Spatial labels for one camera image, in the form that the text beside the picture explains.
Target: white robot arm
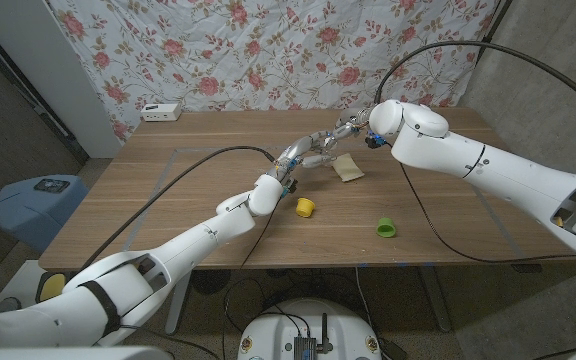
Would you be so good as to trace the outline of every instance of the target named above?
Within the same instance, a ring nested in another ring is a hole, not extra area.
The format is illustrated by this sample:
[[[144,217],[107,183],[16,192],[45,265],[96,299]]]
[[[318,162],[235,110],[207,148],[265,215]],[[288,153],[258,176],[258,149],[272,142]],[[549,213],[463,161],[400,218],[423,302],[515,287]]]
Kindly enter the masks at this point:
[[[159,309],[175,284],[218,246],[268,215],[284,186],[262,175],[255,189],[217,207],[217,216],[151,250],[126,251],[89,266],[62,294],[37,305],[0,313],[0,347],[117,344]]]
[[[297,165],[315,167],[334,160],[338,140],[363,128],[395,137],[392,155],[400,162],[463,178],[536,219],[576,250],[576,175],[535,164],[454,134],[447,121],[424,106],[388,100],[367,109],[342,112],[332,132],[305,136],[288,147],[254,190],[217,207],[217,216],[162,246],[121,252],[75,276],[62,295],[29,308],[0,314],[0,347],[117,344],[142,325],[174,285],[219,245],[254,227],[254,216],[270,214],[294,190]],[[318,155],[303,157],[309,151]]]
[[[460,177],[534,218],[576,251],[576,175],[536,164],[448,130],[441,115],[388,100],[351,111],[376,134],[395,137],[400,162]]]

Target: black strap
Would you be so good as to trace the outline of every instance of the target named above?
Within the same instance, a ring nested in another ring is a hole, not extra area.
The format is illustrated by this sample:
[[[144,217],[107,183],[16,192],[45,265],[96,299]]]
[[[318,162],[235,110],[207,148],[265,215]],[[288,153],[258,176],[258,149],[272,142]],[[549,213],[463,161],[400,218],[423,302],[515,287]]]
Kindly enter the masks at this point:
[[[112,299],[110,296],[108,296],[106,290],[104,290],[104,288],[102,288],[101,285],[95,281],[88,281],[79,286],[83,286],[90,290],[90,292],[95,295],[97,300],[99,300],[99,303],[106,312],[108,322],[106,323],[103,336],[106,336],[113,331],[119,330],[119,326],[121,325],[121,316],[119,316],[117,313],[117,306],[115,306],[115,303],[112,302]]]

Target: tabletop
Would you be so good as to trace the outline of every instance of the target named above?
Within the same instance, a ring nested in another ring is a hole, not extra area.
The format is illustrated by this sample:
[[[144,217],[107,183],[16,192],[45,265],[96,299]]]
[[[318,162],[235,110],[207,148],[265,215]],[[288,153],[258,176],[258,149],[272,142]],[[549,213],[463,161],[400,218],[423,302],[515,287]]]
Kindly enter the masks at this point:
[[[437,108],[451,131],[506,149],[469,108]],[[330,130],[339,110],[184,113],[175,122],[142,123],[39,259],[46,270],[74,270],[157,190],[214,150],[252,145],[275,156],[294,140]],[[432,232],[399,163],[389,148],[369,149],[363,136],[335,150],[351,154],[365,176],[343,183],[331,167],[297,168],[297,191],[248,233],[215,250],[199,268],[287,268],[472,264]],[[258,152],[220,154],[181,179],[100,256],[154,248],[215,216],[228,197],[251,190],[270,166]],[[461,179],[406,167],[442,238],[462,252],[486,259],[570,254],[534,220]],[[316,204],[310,218],[296,215],[297,199]],[[382,217],[397,234],[376,234]]]

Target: yellow cup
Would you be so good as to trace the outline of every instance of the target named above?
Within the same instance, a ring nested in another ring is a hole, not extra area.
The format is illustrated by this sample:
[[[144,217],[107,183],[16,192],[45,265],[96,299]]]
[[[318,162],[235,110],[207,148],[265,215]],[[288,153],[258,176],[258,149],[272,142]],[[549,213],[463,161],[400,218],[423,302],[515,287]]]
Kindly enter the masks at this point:
[[[309,217],[314,209],[314,202],[306,198],[299,198],[299,202],[297,202],[297,215],[301,217]]]

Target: floral curtain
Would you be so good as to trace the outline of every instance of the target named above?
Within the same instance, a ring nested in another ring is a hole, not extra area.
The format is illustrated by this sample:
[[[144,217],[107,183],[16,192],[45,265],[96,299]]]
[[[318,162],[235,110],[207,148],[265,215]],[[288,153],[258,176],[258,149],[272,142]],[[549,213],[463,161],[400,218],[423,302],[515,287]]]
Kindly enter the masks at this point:
[[[403,54],[483,37],[497,1],[48,2],[126,141],[146,103],[181,103],[184,111],[368,105]],[[420,54],[394,74],[384,97],[454,105],[476,51]]]

